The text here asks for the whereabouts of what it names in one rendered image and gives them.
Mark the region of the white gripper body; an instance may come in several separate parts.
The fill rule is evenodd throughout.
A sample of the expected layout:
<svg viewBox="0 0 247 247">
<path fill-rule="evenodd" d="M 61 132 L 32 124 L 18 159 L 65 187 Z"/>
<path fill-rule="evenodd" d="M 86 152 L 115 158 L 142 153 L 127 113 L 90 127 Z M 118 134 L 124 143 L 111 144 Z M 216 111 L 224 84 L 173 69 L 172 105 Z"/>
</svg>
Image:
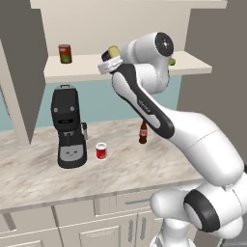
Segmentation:
<svg viewBox="0 0 247 247">
<path fill-rule="evenodd" d="M 110 73 L 116 70 L 123 62 L 124 60 L 120 56 L 117 56 L 99 64 L 97 68 L 101 74 Z"/>
</svg>

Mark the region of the grey cabinet door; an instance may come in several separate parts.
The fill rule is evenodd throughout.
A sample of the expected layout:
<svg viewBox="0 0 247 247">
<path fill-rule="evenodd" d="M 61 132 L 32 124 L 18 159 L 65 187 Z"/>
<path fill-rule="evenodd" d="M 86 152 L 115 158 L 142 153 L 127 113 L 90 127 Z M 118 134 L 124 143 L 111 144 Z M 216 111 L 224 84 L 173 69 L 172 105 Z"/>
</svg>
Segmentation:
<svg viewBox="0 0 247 247">
<path fill-rule="evenodd" d="M 193 10 L 185 50 L 212 72 L 182 77 L 178 109 L 211 118 L 247 163 L 247 0 Z"/>
<path fill-rule="evenodd" d="M 47 58 L 41 11 L 31 0 L 0 0 L 0 89 L 21 146 L 32 142 Z"/>
</svg>

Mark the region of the purple and yellow can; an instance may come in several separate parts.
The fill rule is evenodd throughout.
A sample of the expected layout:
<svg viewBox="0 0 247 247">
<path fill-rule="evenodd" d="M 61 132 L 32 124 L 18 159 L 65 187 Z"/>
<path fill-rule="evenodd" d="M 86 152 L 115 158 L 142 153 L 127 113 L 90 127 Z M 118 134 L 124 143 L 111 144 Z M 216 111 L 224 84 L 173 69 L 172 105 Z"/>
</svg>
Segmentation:
<svg viewBox="0 0 247 247">
<path fill-rule="evenodd" d="M 116 45 L 112 45 L 101 55 L 101 59 L 105 62 L 119 55 L 120 49 Z"/>
</svg>

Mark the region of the red and green can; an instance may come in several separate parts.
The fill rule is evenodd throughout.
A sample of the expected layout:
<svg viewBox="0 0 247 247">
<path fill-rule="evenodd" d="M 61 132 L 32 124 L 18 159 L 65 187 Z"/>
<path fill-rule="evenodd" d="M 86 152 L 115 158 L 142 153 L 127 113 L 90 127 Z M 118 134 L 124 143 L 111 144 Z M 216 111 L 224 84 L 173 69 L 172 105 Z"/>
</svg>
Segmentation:
<svg viewBox="0 0 247 247">
<path fill-rule="evenodd" d="M 59 55 L 60 55 L 60 62 L 62 64 L 71 64 L 71 48 L 69 44 L 60 44 L 59 48 Z"/>
</svg>

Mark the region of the brown bottle with red label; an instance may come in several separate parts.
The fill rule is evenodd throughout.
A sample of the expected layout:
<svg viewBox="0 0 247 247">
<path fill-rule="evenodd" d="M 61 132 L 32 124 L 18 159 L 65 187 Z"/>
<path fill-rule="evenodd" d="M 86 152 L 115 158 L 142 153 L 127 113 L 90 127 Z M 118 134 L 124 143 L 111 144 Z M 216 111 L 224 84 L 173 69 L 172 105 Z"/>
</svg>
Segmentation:
<svg viewBox="0 0 247 247">
<path fill-rule="evenodd" d="M 140 131 L 139 131 L 139 143 L 146 144 L 147 143 L 147 136 L 148 136 L 148 129 L 145 122 L 142 122 Z"/>
</svg>

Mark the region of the black coffee machine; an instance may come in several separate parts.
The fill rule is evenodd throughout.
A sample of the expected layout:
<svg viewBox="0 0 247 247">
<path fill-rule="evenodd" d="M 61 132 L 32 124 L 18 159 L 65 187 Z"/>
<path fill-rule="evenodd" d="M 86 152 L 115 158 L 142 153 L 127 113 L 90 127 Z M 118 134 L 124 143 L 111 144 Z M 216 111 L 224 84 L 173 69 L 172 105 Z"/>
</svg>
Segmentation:
<svg viewBox="0 0 247 247">
<path fill-rule="evenodd" d="M 56 87 L 50 110 L 59 138 L 58 165 L 63 169 L 83 166 L 87 161 L 87 147 L 82 132 L 77 90 L 71 85 Z"/>
</svg>

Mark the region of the cream drawer front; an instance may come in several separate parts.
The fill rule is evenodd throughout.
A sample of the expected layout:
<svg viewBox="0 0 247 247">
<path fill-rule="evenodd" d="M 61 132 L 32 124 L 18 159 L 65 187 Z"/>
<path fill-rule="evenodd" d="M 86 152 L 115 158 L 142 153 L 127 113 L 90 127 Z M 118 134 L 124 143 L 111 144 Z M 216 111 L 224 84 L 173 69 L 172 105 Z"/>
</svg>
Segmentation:
<svg viewBox="0 0 247 247">
<path fill-rule="evenodd" d="M 29 233 L 55 227 L 50 206 L 0 213 L 0 233 Z"/>
<path fill-rule="evenodd" d="M 146 190 L 146 191 L 117 195 L 116 196 L 116 211 L 126 211 L 126 210 L 149 207 L 150 202 L 146 202 L 143 204 L 135 204 L 135 205 L 125 205 L 124 202 L 141 200 L 141 199 L 150 199 L 153 193 L 154 193 L 154 190 Z"/>
</svg>

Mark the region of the cream cupboard door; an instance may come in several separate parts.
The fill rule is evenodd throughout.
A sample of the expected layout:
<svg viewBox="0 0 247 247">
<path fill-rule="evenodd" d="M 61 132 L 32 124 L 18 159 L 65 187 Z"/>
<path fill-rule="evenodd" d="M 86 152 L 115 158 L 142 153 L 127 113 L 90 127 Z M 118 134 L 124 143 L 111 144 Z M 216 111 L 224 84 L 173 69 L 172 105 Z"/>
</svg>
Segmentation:
<svg viewBox="0 0 247 247">
<path fill-rule="evenodd" d="M 133 239 L 128 242 L 128 221 L 133 220 Z M 61 227 L 64 247 L 134 247 L 137 214 Z"/>
<path fill-rule="evenodd" d="M 142 218 L 147 218 L 145 239 L 140 239 Z M 138 214 L 138 222 L 136 229 L 135 247 L 150 247 L 152 239 L 159 233 L 162 225 L 162 218 L 156 217 L 151 211 L 145 211 Z"/>
<path fill-rule="evenodd" d="M 63 247 L 57 229 L 0 237 L 0 247 Z"/>
</svg>

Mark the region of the cream wall cabinet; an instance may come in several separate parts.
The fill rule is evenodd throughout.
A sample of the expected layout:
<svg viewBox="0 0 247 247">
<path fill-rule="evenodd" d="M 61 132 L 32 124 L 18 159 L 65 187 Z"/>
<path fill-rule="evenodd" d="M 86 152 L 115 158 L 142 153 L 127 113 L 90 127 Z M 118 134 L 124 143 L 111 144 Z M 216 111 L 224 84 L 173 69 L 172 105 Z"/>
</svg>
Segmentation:
<svg viewBox="0 0 247 247">
<path fill-rule="evenodd" d="M 41 11 L 48 60 L 48 83 L 103 80 L 97 65 L 110 45 L 123 46 L 161 31 L 175 46 L 172 75 L 210 73 L 212 66 L 185 51 L 193 9 L 225 9 L 227 0 L 31 0 Z M 60 62 L 60 44 L 69 44 L 71 64 Z"/>
</svg>

